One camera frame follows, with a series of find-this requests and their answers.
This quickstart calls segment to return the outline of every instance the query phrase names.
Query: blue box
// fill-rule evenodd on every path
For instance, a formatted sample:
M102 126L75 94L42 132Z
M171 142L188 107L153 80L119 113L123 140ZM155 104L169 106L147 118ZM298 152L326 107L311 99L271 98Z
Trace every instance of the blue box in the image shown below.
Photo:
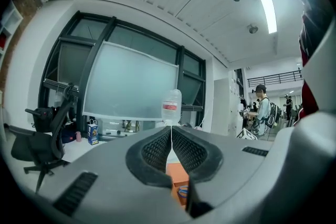
M88 124L88 141L90 145L99 143L97 121L90 120L90 124Z

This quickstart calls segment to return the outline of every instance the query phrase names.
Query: cabinet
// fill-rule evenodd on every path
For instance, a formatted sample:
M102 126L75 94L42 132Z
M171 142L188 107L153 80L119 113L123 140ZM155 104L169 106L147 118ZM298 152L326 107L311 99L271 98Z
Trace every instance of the cabinet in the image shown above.
M239 104L239 90L232 77L214 81L212 133L235 137L242 130Z

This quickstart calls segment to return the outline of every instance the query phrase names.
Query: projector screen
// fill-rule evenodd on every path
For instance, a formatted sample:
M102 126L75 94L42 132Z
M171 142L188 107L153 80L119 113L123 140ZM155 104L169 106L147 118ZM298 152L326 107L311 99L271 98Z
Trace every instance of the projector screen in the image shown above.
M176 89L178 66L104 41L91 69L83 115L160 121L163 98Z

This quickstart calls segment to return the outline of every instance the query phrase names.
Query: black cap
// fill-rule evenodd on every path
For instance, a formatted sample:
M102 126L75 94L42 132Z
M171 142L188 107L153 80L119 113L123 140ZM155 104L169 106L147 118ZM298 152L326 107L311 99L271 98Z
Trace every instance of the black cap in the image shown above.
M263 90L263 92L266 93L266 87L265 87L265 85L259 84L256 87L256 92L261 92L261 90Z

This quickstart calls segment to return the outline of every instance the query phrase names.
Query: pink cup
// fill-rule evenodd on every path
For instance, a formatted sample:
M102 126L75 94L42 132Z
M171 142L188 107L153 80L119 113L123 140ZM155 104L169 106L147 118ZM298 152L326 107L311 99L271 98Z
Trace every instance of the pink cup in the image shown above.
M76 141L81 142L82 141L82 136L80 135L80 132L76 132Z

